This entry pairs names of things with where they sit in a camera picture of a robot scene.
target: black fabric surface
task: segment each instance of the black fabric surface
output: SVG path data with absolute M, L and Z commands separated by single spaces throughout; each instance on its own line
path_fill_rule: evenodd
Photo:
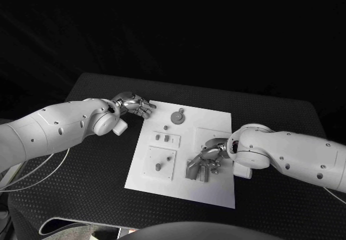
M 285 98 L 84 73 L 66 102 L 110 99 L 123 91 L 146 100 L 229 112 L 233 131 L 243 124 L 259 123 L 273 131 L 325 136 L 312 105 Z M 252 179 L 234 177 L 234 209 L 123 189 L 142 119 L 132 114 L 122 119 L 128 129 L 120 136 L 107 133 L 86 137 L 50 178 L 9 194 L 18 240 L 41 239 L 31 231 L 37 233 L 44 221 L 56 217 L 136 229 L 167 222 L 203 221 L 250 228 L 283 239 L 344 239 L 346 206 L 321 187 L 280 175 L 272 167 L 253 170 Z M 15 188 L 38 181 L 63 155 L 57 153 Z M 43 159 L 30 160 L 21 174 Z

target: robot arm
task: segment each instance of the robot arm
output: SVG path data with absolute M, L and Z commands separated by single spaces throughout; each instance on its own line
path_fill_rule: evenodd
M 0 172 L 35 157 L 69 149 L 89 135 L 100 136 L 109 131 L 120 135 L 126 129 L 119 118 L 125 109 L 146 119 L 155 106 L 123 92 L 112 100 L 87 98 L 47 106 L 0 125 Z
M 346 192 L 344 145 L 293 132 L 273 132 L 259 124 L 243 125 L 226 141 L 221 139 L 211 139 L 211 146 L 206 142 L 206 149 L 190 162 L 191 169 L 193 162 L 201 166 L 207 162 L 210 172 L 216 173 L 220 160 L 230 158 L 233 175 L 250 179 L 252 169 L 263 169 L 270 164 L 283 175 Z

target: white panel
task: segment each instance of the white panel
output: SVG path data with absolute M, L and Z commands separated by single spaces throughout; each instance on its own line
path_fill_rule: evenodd
M 227 139 L 231 133 L 223 131 L 214 131 L 203 128 L 195 129 L 195 138 L 194 138 L 194 153 L 198 153 L 204 147 L 204 143 L 210 139 L 221 138 Z
M 161 133 L 156 131 L 152 132 L 151 137 L 149 137 L 151 145 L 178 149 L 178 143 L 180 143 L 180 136 L 167 134 L 167 133 Z
M 175 151 L 149 146 L 145 152 L 141 175 L 156 180 L 171 181 Z
M 218 174 L 208 174 L 207 182 L 198 182 L 185 178 L 185 162 L 197 155 L 194 144 L 197 128 L 229 134 L 231 132 L 230 113 L 159 101 L 149 101 L 149 103 L 155 105 L 155 109 L 149 118 L 142 122 L 123 187 L 226 208 L 234 208 L 233 162 L 230 159 L 221 160 L 217 168 Z M 180 108 L 182 108 L 184 122 L 175 125 L 171 123 L 171 113 L 177 112 Z M 152 132 L 180 136 L 178 148 L 171 148 L 175 151 L 175 155 L 169 181 L 158 180 L 158 178 L 146 177 L 142 174 L 148 147 L 158 147 L 149 141 Z

